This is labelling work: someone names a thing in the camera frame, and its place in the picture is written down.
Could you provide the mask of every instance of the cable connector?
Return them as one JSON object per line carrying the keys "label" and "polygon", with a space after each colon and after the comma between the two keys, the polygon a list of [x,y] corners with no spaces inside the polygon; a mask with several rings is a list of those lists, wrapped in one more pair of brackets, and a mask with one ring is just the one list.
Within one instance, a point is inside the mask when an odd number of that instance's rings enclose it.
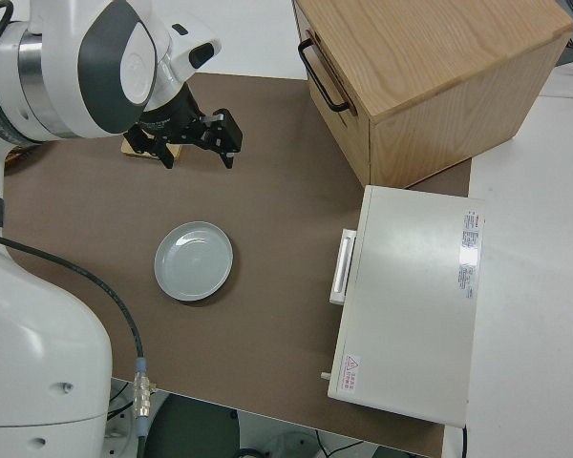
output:
{"label": "cable connector", "polygon": [[138,437],[146,437],[149,431],[151,414],[151,382],[146,375],[146,359],[136,359],[136,377],[134,378],[134,415]]}

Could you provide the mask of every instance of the sticker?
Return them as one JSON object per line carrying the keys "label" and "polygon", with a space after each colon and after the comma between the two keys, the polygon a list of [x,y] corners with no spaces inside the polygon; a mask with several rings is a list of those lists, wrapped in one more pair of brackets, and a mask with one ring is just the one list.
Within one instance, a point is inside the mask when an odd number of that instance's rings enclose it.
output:
{"label": "sticker", "polygon": [[458,257],[458,289],[467,299],[472,299],[476,294],[480,226],[480,215],[474,210],[469,211],[462,223],[460,255]]}
{"label": "sticker", "polygon": [[346,355],[344,362],[342,363],[342,381],[340,383],[340,389],[342,391],[347,391],[348,393],[353,393],[356,389],[356,380],[359,374],[359,366],[361,365],[361,358],[353,355]]}

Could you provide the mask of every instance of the small wooden object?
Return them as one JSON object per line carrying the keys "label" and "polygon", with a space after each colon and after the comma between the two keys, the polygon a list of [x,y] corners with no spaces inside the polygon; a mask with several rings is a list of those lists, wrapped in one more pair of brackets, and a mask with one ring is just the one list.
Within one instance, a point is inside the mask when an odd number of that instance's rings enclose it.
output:
{"label": "small wooden object", "polygon": [[511,138],[573,30],[554,0],[294,0],[362,184],[408,187]]}
{"label": "small wooden object", "polygon": [[[180,151],[182,150],[183,146],[184,145],[167,145],[168,150],[170,150],[170,153],[172,153],[172,156],[174,156],[175,161],[180,157]],[[121,143],[121,152],[127,156],[146,157],[147,159],[159,160],[156,156],[152,156],[149,153],[136,153],[125,138],[123,138],[123,142]]]}

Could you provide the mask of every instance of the brown mat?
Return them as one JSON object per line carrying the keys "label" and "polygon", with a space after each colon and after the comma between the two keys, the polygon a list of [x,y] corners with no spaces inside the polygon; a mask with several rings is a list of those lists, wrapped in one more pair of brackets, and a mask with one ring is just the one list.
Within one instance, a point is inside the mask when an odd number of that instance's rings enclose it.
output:
{"label": "brown mat", "polygon": [[[240,123],[233,170],[188,147],[168,171],[120,153],[120,137],[48,145],[7,177],[7,237],[112,285],[132,310],[160,388],[439,456],[443,426],[332,400],[320,379],[340,322],[329,303],[338,243],[342,228],[356,228],[363,188],[307,83],[198,74],[191,86],[203,110],[227,107]],[[466,192],[468,164],[455,170],[431,189]],[[195,306],[163,294],[153,273],[162,238],[193,220],[221,227],[234,248],[226,284]],[[61,267],[14,256],[96,312],[111,337],[114,375],[131,380],[132,337],[104,293]]]}

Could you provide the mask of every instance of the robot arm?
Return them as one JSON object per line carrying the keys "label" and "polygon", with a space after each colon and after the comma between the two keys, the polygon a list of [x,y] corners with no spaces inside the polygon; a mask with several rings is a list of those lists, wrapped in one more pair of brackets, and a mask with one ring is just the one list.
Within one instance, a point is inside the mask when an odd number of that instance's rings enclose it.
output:
{"label": "robot arm", "polygon": [[164,25],[149,0],[31,0],[30,23],[10,24],[0,39],[0,130],[12,133],[5,139],[132,128],[126,137],[134,150],[168,167],[166,143],[211,149],[230,167],[240,129],[227,110],[201,113],[186,87],[221,44],[192,16],[174,21]]}
{"label": "robot arm", "polygon": [[[220,49],[193,18],[163,25],[150,0],[31,0],[30,22],[10,22],[11,2],[0,10],[0,234],[14,145],[127,132],[135,150],[166,165],[172,142],[211,149],[231,166],[240,129],[227,110],[205,116],[186,85]],[[0,456],[98,456],[110,374],[108,336],[91,310],[0,247]]]}

